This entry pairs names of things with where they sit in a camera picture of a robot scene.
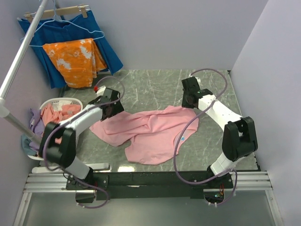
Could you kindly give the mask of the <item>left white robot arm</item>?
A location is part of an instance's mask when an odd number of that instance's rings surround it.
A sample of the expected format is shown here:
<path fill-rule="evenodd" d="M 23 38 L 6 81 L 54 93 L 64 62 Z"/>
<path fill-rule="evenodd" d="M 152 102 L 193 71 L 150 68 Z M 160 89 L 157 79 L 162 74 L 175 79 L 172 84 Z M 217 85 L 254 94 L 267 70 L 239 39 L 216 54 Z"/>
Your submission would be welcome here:
<path fill-rule="evenodd" d="M 55 163 L 77 178 L 83 189 L 93 186 L 93 169 L 76 156 L 77 137 L 99 121 L 124 111 L 120 102 L 124 93 L 105 88 L 102 95 L 90 101 L 85 108 L 60 123 L 50 122 L 45 126 L 39 148 L 39 156 L 45 162 Z"/>

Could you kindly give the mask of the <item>pink t-shirt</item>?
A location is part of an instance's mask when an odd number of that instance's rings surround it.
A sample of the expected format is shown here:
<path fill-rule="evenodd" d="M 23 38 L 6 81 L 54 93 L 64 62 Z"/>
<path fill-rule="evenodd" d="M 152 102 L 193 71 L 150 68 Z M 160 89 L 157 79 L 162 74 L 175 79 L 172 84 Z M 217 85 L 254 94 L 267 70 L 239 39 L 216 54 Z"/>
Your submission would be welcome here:
<path fill-rule="evenodd" d="M 114 147 L 130 141 L 125 148 L 129 162 L 158 165 L 178 154 L 180 146 L 198 130 L 195 116 L 192 109 L 180 106 L 134 114 L 123 111 L 96 122 L 90 130 Z"/>

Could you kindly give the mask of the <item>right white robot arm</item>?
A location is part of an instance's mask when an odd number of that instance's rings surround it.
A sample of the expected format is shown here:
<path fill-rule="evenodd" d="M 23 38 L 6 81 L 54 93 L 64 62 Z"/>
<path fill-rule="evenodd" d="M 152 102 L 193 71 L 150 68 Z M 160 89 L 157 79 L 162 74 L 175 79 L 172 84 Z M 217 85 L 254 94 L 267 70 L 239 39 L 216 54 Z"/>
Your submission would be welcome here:
<path fill-rule="evenodd" d="M 207 184 L 217 188 L 222 182 L 222 173 L 234 168 L 238 162 L 258 149 L 255 124 L 251 117 L 234 113 L 208 89 L 201 89 L 197 78 L 182 80 L 182 107 L 197 108 L 205 112 L 223 130 L 222 153 L 210 165 L 212 173 L 206 177 Z"/>

